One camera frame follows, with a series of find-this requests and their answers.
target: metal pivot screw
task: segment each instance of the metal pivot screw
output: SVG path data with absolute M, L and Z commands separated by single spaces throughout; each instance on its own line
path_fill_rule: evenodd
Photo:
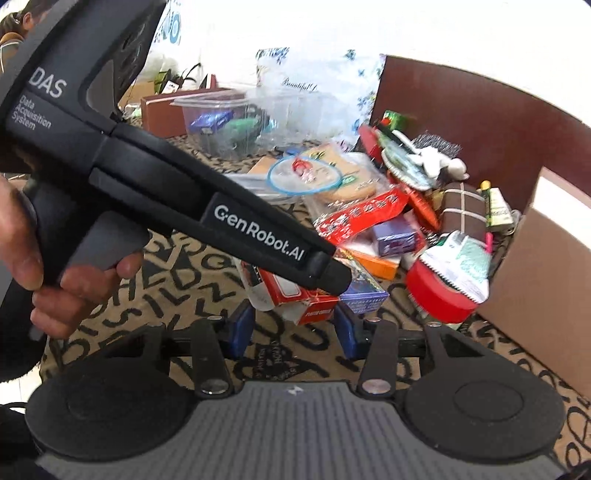
M 201 391 L 206 395 L 221 395 L 230 389 L 230 385 L 221 378 L 209 378 L 201 384 Z
M 384 395 L 392 390 L 392 386 L 389 382 L 381 378 L 372 378 L 370 380 L 366 380 L 361 385 L 361 388 L 370 395 Z

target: finger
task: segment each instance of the finger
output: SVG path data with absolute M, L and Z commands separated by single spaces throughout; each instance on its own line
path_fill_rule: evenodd
M 78 325 L 59 322 L 39 309 L 31 312 L 31 322 L 51 338 L 66 340 L 76 331 Z
M 76 265 L 64 272 L 60 287 L 81 299 L 100 304 L 109 300 L 120 282 L 114 268 L 103 272 L 91 265 Z
M 142 252 L 136 252 L 134 254 L 125 257 L 117 265 L 117 273 L 121 278 L 134 278 L 139 269 L 142 268 L 144 261 L 144 254 Z
M 27 290 L 43 284 L 43 261 L 18 191 L 0 177 L 0 261 Z
M 95 303 L 54 287 L 37 290 L 33 294 L 33 305 L 52 319 L 75 327 L 96 307 Z

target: blue item in container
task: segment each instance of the blue item in container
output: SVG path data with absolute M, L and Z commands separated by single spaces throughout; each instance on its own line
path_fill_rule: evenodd
M 217 113 L 204 113 L 189 125 L 191 133 L 212 135 L 234 118 L 232 110 Z

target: purple box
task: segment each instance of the purple box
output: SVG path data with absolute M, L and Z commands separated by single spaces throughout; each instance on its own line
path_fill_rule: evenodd
M 373 226 L 372 236 L 380 257 L 411 253 L 417 247 L 417 232 L 403 215 Z

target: gray gripper base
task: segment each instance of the gray gripper base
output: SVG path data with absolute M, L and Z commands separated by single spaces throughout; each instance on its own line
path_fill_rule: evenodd
M 160 447 L 113 463 L 37 462 L 62 480 L 555 480 L 546 456 L 505 466 L 450 459 L 416 439 L 396 410 L 344 382 L 247 382 L 200 403 Z

